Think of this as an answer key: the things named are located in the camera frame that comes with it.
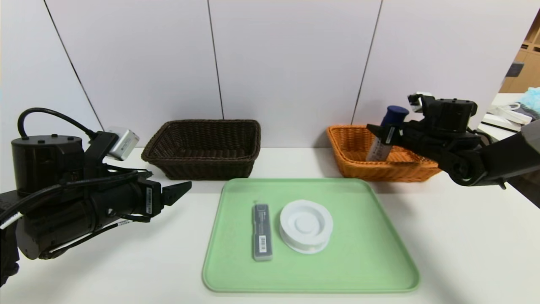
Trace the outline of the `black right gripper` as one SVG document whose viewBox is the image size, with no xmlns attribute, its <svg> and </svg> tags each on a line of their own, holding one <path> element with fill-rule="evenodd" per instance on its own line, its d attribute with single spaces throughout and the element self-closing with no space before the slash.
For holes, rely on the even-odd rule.
<svg viewBox="0 0 540 304">
<path fill-rule="evenodd" d="M 416 124 L 379 126 L 367 124 L 366 128 L 384 144 L 399 146 L 411 151 L 420 151 L 424 147 L 426 133 Z"/>
</svg>

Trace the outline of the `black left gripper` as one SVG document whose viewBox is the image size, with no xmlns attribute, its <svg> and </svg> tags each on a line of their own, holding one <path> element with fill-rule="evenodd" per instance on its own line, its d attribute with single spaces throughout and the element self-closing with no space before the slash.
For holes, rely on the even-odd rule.
<svg viewBox="0 0 540 304">
<path fill-rule="evenodd" d="M 174 205 L 192 188 L 187 181 L 162 188 L 162 204 Z M 108 176 L 98 178 L 89 189 L 91 231 L 98 231 L 119 219 L 148 223 L 160 213 L 158 194 L 161 185 L 145 176 Z"/>
</svg>

